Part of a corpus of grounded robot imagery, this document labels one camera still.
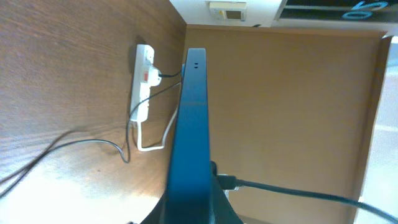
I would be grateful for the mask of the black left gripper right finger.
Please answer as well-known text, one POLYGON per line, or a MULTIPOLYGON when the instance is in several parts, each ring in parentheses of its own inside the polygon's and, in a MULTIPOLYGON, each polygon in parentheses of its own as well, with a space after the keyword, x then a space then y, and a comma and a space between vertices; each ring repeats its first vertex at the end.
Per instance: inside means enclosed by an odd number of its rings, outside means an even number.
POLYGON ((236 190, 238 185, 236 177, 232 175, 218 174, 217 165, 214 161, 211 166, 211 214, 217 224, 243 224, 243 221, 234 211, 229 202, 226 191, 236 190))

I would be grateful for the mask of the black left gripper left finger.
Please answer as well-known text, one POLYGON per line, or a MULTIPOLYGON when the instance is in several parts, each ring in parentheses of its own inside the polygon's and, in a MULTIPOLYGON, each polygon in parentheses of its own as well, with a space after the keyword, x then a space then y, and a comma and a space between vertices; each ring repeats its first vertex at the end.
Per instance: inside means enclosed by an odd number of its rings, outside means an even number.
POLYGON ((140 222, 140 224, 164 224, 164 207, 165 194, 161 196, 153 210, 140 222))

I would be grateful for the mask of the blue Samsung Galaxy smartphone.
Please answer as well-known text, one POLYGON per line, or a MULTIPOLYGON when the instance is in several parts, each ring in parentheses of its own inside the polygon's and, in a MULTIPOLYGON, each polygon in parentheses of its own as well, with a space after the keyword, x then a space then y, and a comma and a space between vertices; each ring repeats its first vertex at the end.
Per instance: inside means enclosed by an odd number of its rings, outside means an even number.
POLYGON ((164 207, 165 223, 210 221, 206 50, 187 51, 164 207))

